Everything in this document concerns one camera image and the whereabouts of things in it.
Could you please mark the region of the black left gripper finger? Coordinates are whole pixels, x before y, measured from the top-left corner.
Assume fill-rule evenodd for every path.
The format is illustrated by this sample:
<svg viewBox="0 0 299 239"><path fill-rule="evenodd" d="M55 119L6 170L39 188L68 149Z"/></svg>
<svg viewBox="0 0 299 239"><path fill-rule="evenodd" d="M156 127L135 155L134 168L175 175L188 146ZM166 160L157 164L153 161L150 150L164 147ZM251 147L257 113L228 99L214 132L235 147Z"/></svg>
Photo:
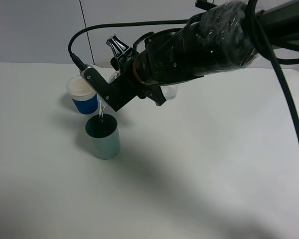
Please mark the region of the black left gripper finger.
<svg viewBox="0 0 299 239"><path fill-rule="evenodd" d="M136 55L136 51L121 41L116 35L112 35L106 44L111 48L114 58L118 62L126 62Z"/></svg>

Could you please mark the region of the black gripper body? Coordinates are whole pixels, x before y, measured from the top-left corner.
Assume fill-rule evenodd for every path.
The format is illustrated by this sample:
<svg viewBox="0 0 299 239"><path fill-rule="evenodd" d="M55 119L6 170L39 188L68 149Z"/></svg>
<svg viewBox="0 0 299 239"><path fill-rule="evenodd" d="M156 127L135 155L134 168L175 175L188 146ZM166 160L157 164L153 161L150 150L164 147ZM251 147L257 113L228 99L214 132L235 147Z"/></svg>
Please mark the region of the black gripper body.
<svg viewBox="0 0 299 239"><path fill-rule="evenodd" d="M110 100L140 99L165 100L162 82L166 82L169 67L169 49L147 44L138 53L128 45L110 44L113 58L111 65L117 71L109 81Z"/></svg>

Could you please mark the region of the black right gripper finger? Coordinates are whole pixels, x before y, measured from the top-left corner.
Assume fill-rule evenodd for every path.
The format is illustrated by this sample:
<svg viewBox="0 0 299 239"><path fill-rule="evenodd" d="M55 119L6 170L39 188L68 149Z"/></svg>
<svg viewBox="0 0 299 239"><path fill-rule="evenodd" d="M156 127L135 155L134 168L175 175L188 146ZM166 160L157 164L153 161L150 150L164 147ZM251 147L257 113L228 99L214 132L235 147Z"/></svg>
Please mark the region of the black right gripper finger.
<svg viewBox="0 0 299 239"><path fill-rule="evenodd" d="M146 93L146 97L154 101L157 106L162 106L166 102L166 98L160 86L155 86L151 88Z"/></svg>

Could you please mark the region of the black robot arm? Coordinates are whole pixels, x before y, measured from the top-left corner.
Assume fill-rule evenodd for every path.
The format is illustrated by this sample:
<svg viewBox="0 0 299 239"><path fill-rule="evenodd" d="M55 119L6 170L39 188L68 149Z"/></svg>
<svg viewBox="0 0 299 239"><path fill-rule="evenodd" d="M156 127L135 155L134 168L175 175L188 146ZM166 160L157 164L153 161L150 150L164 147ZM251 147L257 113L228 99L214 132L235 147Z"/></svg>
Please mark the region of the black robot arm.
<svg viewBox="0 0 299 239"><path fill-rule="evenodd" d="M104 99L118 110L135 97L164 103L163 86L248 67L268 57L264 40L299 51L299 0L267 11L257 2L234 0L191 17L182 28L148 32L127 46L117 36L107 40L118 72Z"/></svg>

